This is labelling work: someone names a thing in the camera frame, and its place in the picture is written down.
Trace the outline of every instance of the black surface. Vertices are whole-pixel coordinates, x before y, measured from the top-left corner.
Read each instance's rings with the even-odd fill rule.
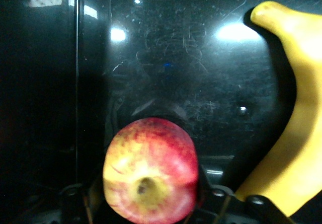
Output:
[[[0,222],[31,199],[58,208],[64,186],[97,175],[116,131],[148,116],[183,127],[213,184],[235,190],[296,93],[280,41],[249,21],[263,1],[0,0]],[[322,0],[275,1],[322,14]],[[296,220],[319,223],[320,207]]]

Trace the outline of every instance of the bolt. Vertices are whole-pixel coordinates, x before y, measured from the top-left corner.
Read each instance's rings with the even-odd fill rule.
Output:
[[[223,197],[225,195],[225,193],[222,190],[218,190],[218,189],[214,190],[212,193],[218,197]]]
[[[257,205],[263,205],[264,204],[264,202],[258,197],[253,197],[251,202],[254,203],[254,204],[257,204]]]

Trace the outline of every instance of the apple skin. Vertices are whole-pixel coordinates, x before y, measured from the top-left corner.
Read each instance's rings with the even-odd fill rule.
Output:
[[[171,224],[194,208],[198,161],[183,129],[160,118],[140,119],[111,141],[103,167],[107,203],[133,223]]]

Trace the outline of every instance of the banana peel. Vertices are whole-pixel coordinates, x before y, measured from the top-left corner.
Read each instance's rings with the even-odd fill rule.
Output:
[[[291,216],[322,190],[322,15],[268,1],[254,8],[251,21],[281,40],[297,95],[282,135],[236,197],[266,196]]]

